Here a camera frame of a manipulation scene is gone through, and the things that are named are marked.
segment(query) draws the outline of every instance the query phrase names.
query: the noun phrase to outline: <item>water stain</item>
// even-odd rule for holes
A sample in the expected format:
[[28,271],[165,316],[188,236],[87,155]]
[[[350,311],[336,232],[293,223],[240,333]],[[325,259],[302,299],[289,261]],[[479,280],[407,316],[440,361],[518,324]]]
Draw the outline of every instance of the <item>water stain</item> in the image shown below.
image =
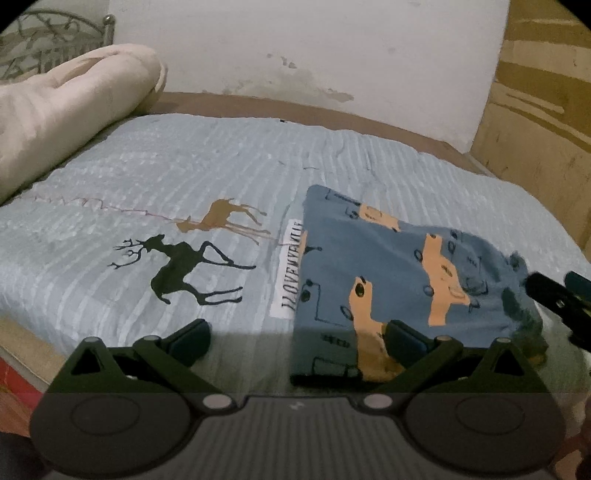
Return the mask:
[[235,87],[225,89],[222,93],[283,100],[331,109],[337,107],[338,103],[354,99],[353,95],[348,93],[318,87],[312,72],[305,69],[294,69],[289,72],[278,70],[273,80],[241,81]]
[[343,92],[337,92],[337,91],[333,90],[332,88],[329,88],[324,94],[328,98],[332,98],[333,100],[336,100],[337,102],[341,102],[341,103],[355,100],[355,97],[353,95],[350,95],[348,93],[343,93]]

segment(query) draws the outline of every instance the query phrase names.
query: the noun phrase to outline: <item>white label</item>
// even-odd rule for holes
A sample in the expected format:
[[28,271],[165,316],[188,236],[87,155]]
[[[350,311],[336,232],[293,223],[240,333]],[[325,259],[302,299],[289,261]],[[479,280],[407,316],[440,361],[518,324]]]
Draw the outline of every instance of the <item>white label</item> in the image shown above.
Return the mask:
[[269,315],[271,317],[293,320],[296,315],[296,305],[300,289],[298,252],[302,233],[301,226],[301,220],[291,219],[287,222],[287,228],[283,234],[273,302],[269,309]]

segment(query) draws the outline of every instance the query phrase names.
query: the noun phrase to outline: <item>rolled blanket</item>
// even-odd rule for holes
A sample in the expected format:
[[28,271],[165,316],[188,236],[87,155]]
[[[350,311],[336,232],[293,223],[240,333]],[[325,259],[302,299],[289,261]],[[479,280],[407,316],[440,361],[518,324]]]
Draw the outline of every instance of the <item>rolled blanket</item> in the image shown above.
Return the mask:
[[146,113],[166,75],[153,49],[123,44],[0,86],[0,203],[108,125]]

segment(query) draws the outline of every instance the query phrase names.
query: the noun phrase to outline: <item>wrought iron bed frame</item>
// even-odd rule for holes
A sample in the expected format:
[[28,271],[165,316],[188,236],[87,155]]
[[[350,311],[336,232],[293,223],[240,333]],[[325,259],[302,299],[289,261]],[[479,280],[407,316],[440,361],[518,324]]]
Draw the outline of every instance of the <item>wrought iron bed frame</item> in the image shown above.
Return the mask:
[[45,73],[88,51],[112,45],[114,34],[113,15],[97,25],[62,10],[28,10],[0,36],[0,81]]

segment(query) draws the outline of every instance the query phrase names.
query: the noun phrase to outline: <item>bedsheet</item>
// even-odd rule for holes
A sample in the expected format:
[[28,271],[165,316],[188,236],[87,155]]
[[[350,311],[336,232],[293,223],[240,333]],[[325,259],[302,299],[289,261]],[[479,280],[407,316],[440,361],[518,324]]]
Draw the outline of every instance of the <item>bedsheet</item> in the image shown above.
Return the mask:
[[[517,250],[557,281],[568,270],[591,277],[558,221],[518,186],[351,131],[151,115],[101,132],[0,207],[0,316],[63,354],[86,336],[130,345],[202,317],[213,342],[196,373],[230,393],[293,392],[293,318],[273,307],[286,285],[284,235],[313,184]],[[587,389],[586,357],[541,313],[544,381]]]

